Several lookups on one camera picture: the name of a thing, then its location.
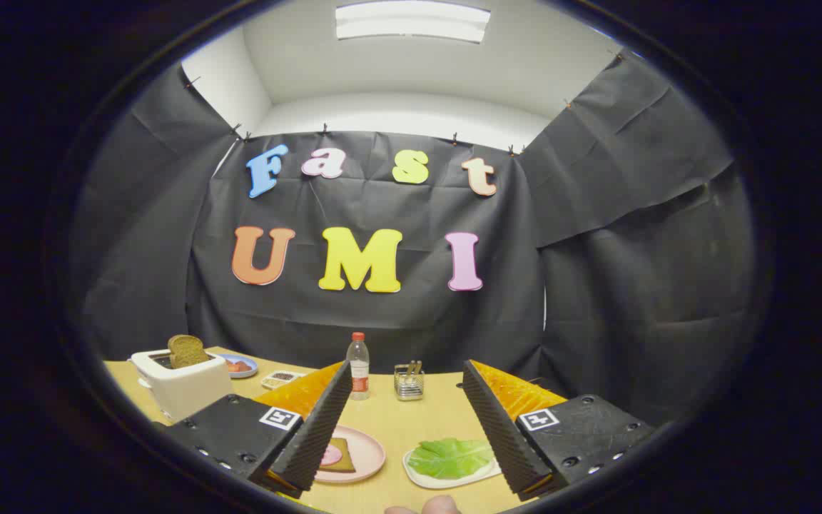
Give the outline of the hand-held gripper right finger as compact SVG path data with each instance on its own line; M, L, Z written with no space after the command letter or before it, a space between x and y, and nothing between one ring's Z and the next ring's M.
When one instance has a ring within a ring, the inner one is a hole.
M655 427L594 394L567 399L469 359L462 387L519 500L613 468Z

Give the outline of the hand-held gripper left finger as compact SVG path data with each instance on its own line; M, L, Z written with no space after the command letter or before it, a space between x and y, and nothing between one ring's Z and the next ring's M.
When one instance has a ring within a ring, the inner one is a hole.
M255 399L225 395L163 432L222 471L297 500L351 393L351 366L340 361Z

